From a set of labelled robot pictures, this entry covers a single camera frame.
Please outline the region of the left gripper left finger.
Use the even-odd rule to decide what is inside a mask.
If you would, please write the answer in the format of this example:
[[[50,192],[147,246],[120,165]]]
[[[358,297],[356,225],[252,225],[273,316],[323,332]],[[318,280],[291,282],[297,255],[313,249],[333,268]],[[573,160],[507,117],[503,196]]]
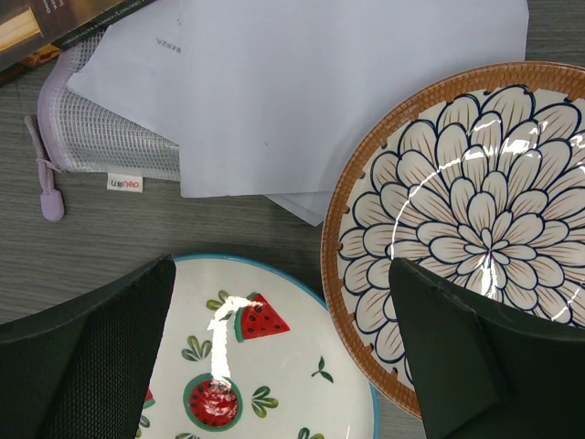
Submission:
[[[169,255],[1,326],[4,438],[133,438],[170,306]]]

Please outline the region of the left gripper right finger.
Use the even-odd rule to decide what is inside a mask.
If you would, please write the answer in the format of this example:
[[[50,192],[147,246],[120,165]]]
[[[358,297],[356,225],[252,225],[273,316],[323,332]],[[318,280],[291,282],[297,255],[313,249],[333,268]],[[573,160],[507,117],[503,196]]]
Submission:
[[[582,329],[402,258],[389,284],[427,437],[583,437]]]

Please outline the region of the brown floral pattern plate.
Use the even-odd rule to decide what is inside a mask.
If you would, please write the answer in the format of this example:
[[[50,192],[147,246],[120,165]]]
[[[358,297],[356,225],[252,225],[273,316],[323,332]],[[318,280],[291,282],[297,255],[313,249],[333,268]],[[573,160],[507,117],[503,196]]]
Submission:
[[[321,275],[357,366],[420,415],[389,286],[395,258],[532,316],[584,324],[584,70],[510,62],[417,92],[348,160]]]

